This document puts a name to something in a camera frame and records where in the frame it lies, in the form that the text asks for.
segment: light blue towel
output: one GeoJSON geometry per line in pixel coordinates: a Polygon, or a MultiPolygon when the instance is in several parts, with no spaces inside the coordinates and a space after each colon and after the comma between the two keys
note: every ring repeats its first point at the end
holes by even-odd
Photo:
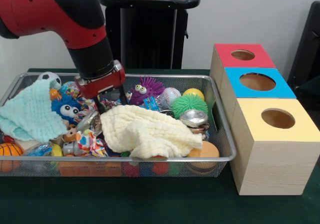
{"type": "Polygon", "coordinates": [[[62,118],[51,110],[50,88],[55,80],[37,80],[0,107],[0,129],[13,138],[45,143],[67,133],[62,118]]]}

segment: circular hole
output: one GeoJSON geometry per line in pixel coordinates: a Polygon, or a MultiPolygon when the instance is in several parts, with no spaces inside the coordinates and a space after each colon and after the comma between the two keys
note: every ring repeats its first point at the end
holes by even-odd
{"type": "Polygon", "coordinates": [[[252,60],[255,58],[254,53],[244,49],[235,50],[231,53],[231,55],[236,59],[245,60],[245,61],[252,60]]]}
{"type": "Polygon", "coordinates": [[[269,91],[276,86],[272,78],[261,73],[246,73],[240,77],[240,82],[245,87],[257,91],[269,91]]]}
{"type": "Polygon", "coordinates": [[[295,124],[294,117],[282,109],[267,109],[261,113],[262,119],[275,128],[291,128],[295,124]]]}

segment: red box lid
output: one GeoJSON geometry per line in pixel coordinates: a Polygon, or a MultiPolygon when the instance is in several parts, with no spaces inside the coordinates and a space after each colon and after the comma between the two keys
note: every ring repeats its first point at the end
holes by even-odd
{"type": "Polygon", "coordinates": [[[261,44],[216,43],[215,47],[224,67],[275,68],[261,44]]]}

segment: basketball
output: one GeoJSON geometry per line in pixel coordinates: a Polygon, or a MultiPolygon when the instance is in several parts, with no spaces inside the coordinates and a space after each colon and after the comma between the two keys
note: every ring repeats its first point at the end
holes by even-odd
{"type": "MultiPolygon", "coordinates": [[[[13,143],[3,143],[0,145],[0,156],[21,156],[22,150],[13,143]]],[[[20,161],[1,160],[0,172],[9,173],[19,167],[20,161]]]]}

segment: metal basket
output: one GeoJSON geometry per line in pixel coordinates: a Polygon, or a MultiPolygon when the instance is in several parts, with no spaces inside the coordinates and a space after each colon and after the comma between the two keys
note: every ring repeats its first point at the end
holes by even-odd
{"type": "MultiPolygon", "coordinates": [[[[25,73],[13,81],[0,106],[17,92],[32,85],[40,73],[25,73]]],[[[58,73],[62,83],[72,81],[76,73],[58,73]]],[[[216,84],[203,75],[151,75],[181,93],[189,88],[201,90],[208,104],[209,141],[219,150],[219,158],[137,159],[124,157],[6,157],[0,156],[0,176],[40,177],[217,177],[226,163],[236,156],[236,148],[227,123],[216,84]]],[[[124,84],[129,90],[139,83],[140,75],[127,74],[124,84]]],[[[117,90],[105,95],[119,98],[117,90]]]]}

